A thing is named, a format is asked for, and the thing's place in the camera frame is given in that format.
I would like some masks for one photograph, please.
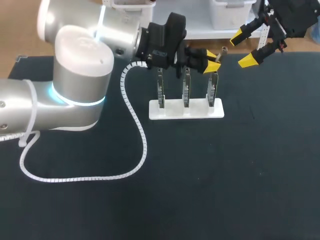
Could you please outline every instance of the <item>white spiral cable wrap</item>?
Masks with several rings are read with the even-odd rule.
[[[36,141],[39,139],[40,137],[40,132],[39,131],[33,131],[31,132],[31,134],[34,134],[34,137],[31,139],[31,141],[26,145],[26,147],[23,149],[21,157],[20,157],[20,168],[22,170],[22,172],[27,175],[29,178],[34,179],[36,181],[40,181],[40,182],[44,182],[44,183],[68,183],[68,182],[83,182],[83,181],[109,181],[109,180],[118,180],[118,179],[124,179],[127,178],[133,174],[135,174],[144,164],[146,158],[147,158],[147,138],[144,132],[144,129],[134,111],[134,109],[132,108],[127,93],[126,93],[126,87],[125,87],[125,80],[126,80],[126,76],[127,73],[129,72],[130,69],[134,68],[134,67],[142,67],[142,68],[147,68],[147,64],[145,62],[142,61],[136,61],[136,62],[132,62],[130,63],[128,66],[126,66],[126,68],[123,70],[122,74],[121,74],[121,79],[120,79],[120,90],[121,90],[121,94],[123,97],[123,100],[127,106],[127,108],[129,109],[134,122],[140,132],[141,135],[141,139],[142,139],[142,145],[143,145],[143,152],[142,152],[142,157],[141,160],[139,162],[139,164],[132,169],[131,171],[124,173],[124,174],[120,174],[120,175],[114,175],[114,176],[86,176],[86,177],[71,177],[71,178],[43,178],[43,177],[38,177],[33,175],[32,173],[30,173],[26,168],[25,168],[25,158],[26,155],[29,151],[29,149],[36,143]],[[11,135],[7,135],[7,136],[0,136],[0,142],[3,141],[7,141],[7,140],[11,140],[11,139],[17,139],[17,138],[21,138],[22,136],[24,136],[24,133],[17,133],[17,134],[11,134]]]

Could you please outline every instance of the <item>cable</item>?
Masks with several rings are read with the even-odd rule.
[[[27,140],[32,132],[32,129],[34,128],[36,117],[37,117],[37,110],[38,110],[38,96],[37,96],[35,85],[30,80],[24,79],[23,81],[25,81],[30,88],[31,99],[32,99],[32,109],[31,109],[31,116],[28,123],[28,127],[26,128],[25,134],[19,140],[20,148],[24,148],[25,146],[27,146]]]
[[[27,175],[29,178],[34,179],[36,181],[40,181],[40,182],[44,182],[44,183],[68,183],[68,182],[83,182],[83,181],[110,181],[110,180],[118,180],[118,179],[124,179],[127,178],[133,174],[135,174],[145,163],[145,160],[147,158],[147,138],[144,132],[144,129],[134,111],[134,109],[131,106],[131,103],[128,99],[127,96],[127,92],[126,92],[126,87],[125,87],[125,80],[126,80],[126,76],[128,74],[128,72],[135,67],[142,67],[142,68],[147,68],[147,64],[145,62],[142,61],[136,61],[136,62],[132,62],[130,63],[128,66],[125,67],[125,69],[123,70],[122,74],[121,74],[121,79],[120,79],[120,90],[121,90],[121,95],[123,97],[123,100],[127,106],[127,108],[129,109],[134,122],[140,132],[141,135],[141,139],[142,139],[142,145],[143,145],[143,152],[142,152],[142,157],[141,160],[139,162],[139,164],[132,169],[131,171],[124,173],[124,174],[120,174],[120,175],[114,175],[114,176],[86,176],[86,177],[72,177],[72,178],[43,178],[43,177],[38,177],[33,175],[32,173],[30,173],[26,167],[25,167],[25,158],[26,155],[28,153],[28,151],[30,150],[30,148],[36,143],[36,141],[39,139],[40,137],[40,132],[39,131],[33,131],[31,132],[31,134],[34,134],[34,137],[31,139],[31,141],[26,145],[26,147],[23,149],[21,157],[20,157],[20,168],[22,170],[22,172]],[[17,134],[12,134],[12,135],[7,135],[7,136],[3,136],[0,137],[0,142],[2,141],[6,141],[6,140],[10,140],[10,139],[14,139],[14,138],[20,138],[21,136],[23,136],[24,133],[17,133]]]

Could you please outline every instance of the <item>wooden floor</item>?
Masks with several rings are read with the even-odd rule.
[[[10,73],[18,55],[53,55],[53,47],[42,42],[37,35],[37,15],[41,0],[0,0],[0,78]],[[257,39],[248,39],[237,47],[228,40],[197,40],[193,47],[208,48],[213,53],[227,46],[230,53],[249,53],[258,46]],[[286,52],[320,52],[310,35],[303,39],[288,39]]]

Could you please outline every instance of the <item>shelf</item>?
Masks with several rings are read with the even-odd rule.
[[[165,24],[171,12],[186,16],[187,40],[195,39],[231,39],[238,29],[214,30],[212,27],[209,0],[158,0],[154,7],[153,22]],[[251,12],[249,21],[255,18]],[[259,38],[260,29],[252,33]]]

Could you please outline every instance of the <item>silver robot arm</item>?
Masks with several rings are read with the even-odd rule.
[[[39,37],[54,45],[53,81],[0,80],[0,136],[33,131],[84,131],[99,120],[114,57],[146,62],[148,68],[187,66],[216,72],[220,63],[206,49],[186,46],[186,18],[171,13],[165,25],[140,21],[87,0],[42,0]]]
[[[33,82],[32,91],[26,81],[0,80],[0,135],[24,133],[35,108],[34,131],[93,127],[114,55],[129,60],[135,54],[139,21],[86,0],[42,0],[37,29],[55,48],[53,81]]]

